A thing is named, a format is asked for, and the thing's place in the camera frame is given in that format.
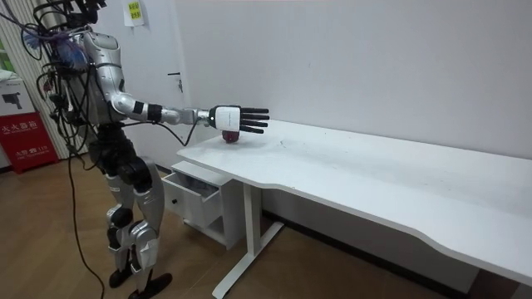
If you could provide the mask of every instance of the table top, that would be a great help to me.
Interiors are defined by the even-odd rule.
[[[409,233],[532,285],[532,161],[271,120],[182,149],[184,160]]]

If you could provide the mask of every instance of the desk leg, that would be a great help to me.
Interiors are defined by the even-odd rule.
[[[262,252],[278,231],[283,227],[282,223],[274,223],[260,237],[260,216],[261,216],[261,194],[260,189],[244,184],[244,211],[246,218],[246,239],[248,241],[248,253],[229,273],[222,279],[213,291],[216,299],[224,298],[225,294],[236,283],[240,276],[251,265],[253,260]]]

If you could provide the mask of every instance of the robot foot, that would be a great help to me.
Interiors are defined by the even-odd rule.
[[[159,294],[172,282],[172,274],[165,273],[156,279],[152,279],[146,285],[146,288],[142,293],[139,293],[138,290],[135,290],[131,293],[128,299],[149,299],[153,296]]]
[[[127,278],[131,276],[131,266],[127,264],[126,268],[120,272],[118,270],[114,271],[109,277],[109,287],[116,288],[122,285]]]

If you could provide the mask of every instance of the robot leg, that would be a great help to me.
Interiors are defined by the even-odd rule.
[[[115,197],[117,205],[107,211],[107,238],[109,251],[115,257],[116,270],[109,277],[111,288],[119,287],[129,276],[131,238],[129,231],[133,222],[133,187],[127,185],[119,176],[106,174],[109,190]]]
[[[172,281],[169,273],[151,279],[159,252],[160,224],[165,211],[165,192],[159,172],[153,162],[137,157],[127,167],[137,170],[139,179],[135,182],[136,184],[133,184],[135,186],[133,194],[144,217],[144,220],[134,223],[130,233],[133,241],[131,271],[136,279],[136,290],[131,293],[130,299],[148,299],[161,292]]]

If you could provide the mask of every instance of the humanoid robot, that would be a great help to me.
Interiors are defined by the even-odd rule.
[[[5,0],[2,2],[9,10]],[[95,33],[87,26],[97,21],[97,9],[104,7],[105,1],[75,0],[79,12],[73,12],[72,7],[69,7],[70,2],[50,2],[35,8],[35,12],[45,8],[62,9],[66,18],[62,26],[45,28],[41,23],[42,18],[36,17],[36,27],[26,27],[25,31],[31,28],[32,32],[28,34],[39,35],[37,42],[40,47],[45,44],[43,48],[51,60],[48,65],[54,68],[55,90],[48,87],[48,90],[53,91],[48,99],[56,107],[52,118],[55,118],[58,129],[64,135],[67,130],[64,130],[64,122],[61,126],[61,121],[77,128],[77,136],[82,137],[83,143],[88,145],[92,162],[105,176],[116,200],[116,206],[109,209],[106,215],[109,249],[116,261],[116,270],[109,278],[109,285],[118,287],[134,275],[136,290],[130,298],[150,298],[172,280],[169,273],[155,279],[151,277],[159,250],[164,190],[155,164],[135,153],[133,144],[124,134],[123,127],[126,124],[122,121],[130,119],[153,124],[206,125],[218,130],[262,134],[263,130],[254,127],[268,126],[257,121],[268,120],[268,110],[234,105],[220,105],[210,110],[176,109],[137,100],[125,91],[118,41],[106,34]],[[68,38],[64,37],[62,31],[68,32]],[[80,53],[71,53],[78,55],[78,58],[72,58],[77,59],[77,67],[62,55],[64,49],[61,46],[64,43],[69,47],[77,47],[76,51],[82,51],[81,56]],[[79,66],[80,59],[86,63],[85,66]],[[72,152],[76,151],[76,146],[70,145],[69,148]],[[135,202],[142,212],[142,219],[136,222],[133,221],[132,212]]]

